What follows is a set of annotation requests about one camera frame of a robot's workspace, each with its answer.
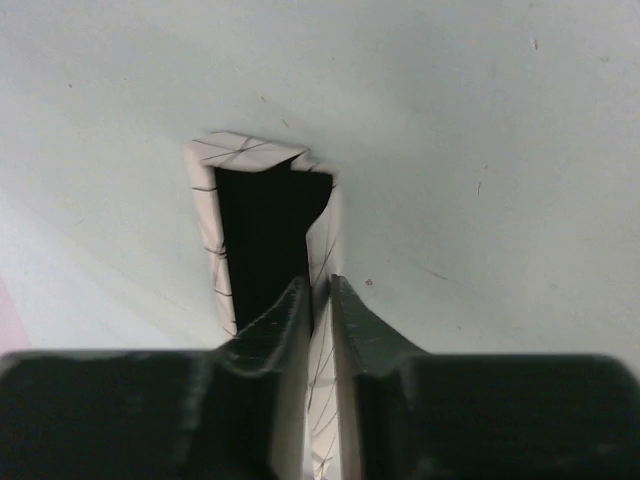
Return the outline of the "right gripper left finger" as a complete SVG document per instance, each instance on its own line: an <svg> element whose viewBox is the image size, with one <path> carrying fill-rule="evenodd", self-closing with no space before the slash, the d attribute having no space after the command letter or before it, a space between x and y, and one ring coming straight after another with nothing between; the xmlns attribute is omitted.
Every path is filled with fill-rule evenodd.
<svg viewBox="0 0 640 480"><path fill-rule="evenodd" d="M213 350L31 350L1 361L5 479L299 479L310 288Z"/></svg>

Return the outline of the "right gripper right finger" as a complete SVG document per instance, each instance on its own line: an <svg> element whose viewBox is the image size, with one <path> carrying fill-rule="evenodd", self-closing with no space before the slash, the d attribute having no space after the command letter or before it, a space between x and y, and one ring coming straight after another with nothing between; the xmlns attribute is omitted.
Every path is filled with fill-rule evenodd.
<svg viewBox="0 0 640 480"><path fill-rule="evenodd" d="M639 381L603 355L432 354L330 281L346 479L635 479Z"/></svg>

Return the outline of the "white geometric glasses case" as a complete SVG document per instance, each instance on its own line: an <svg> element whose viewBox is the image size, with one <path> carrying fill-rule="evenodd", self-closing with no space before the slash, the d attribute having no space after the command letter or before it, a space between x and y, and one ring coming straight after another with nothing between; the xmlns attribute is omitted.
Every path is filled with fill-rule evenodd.
<svg viewBox="0 0 640 480"><path fill-rule="evenodd" d="M192 457L211 478L327 479L340 444L337 174L304 146L229 131L190 141L186 165L227 335Z"/></svg>

